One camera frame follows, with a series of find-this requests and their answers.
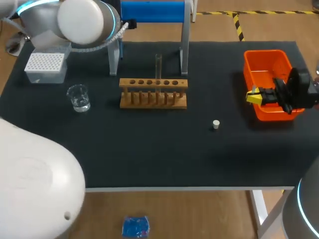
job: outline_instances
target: wooden test tube rack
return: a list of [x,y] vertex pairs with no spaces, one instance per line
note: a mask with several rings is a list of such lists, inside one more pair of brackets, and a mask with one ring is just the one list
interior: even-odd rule
[[124,109],[186,109],[187,80],[121,78],[123,89],[120,108]]

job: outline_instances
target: test tube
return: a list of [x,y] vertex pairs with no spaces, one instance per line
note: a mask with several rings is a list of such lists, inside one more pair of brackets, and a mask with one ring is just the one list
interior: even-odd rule
[[161,54],[155,56],[155,79],[161,79]]

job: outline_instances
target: small glass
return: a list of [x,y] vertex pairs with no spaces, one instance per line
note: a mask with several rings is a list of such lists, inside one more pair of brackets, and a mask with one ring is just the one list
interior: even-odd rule
[[88,89],[84,85],[71,86],[66,95],[70,98],[76,112],[82,113],[90,109]]

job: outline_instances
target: blue cloth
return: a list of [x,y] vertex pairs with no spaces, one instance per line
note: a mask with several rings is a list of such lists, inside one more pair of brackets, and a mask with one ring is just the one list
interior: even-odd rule
[[122,236],[128,238],[146,238],[150,232],[150,224],[147,217],[124,219]]

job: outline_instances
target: white table frame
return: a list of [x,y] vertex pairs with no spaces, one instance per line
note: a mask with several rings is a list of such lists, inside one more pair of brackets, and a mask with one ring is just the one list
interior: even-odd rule
[[197,0],[192,0],[190,4],[191,4],[191,14],[193,15],[191,21],[195,22],[196,13],[197,13]]
[[[87,193],[95,192],[167,192],[167,191],[250,191],[258,239],[271,239],[282,225],[282,210],[286,198],[294,187],[127,187],[127,188],[87,188]],[[268,214],[262,190],[285,190],[284,194]]]

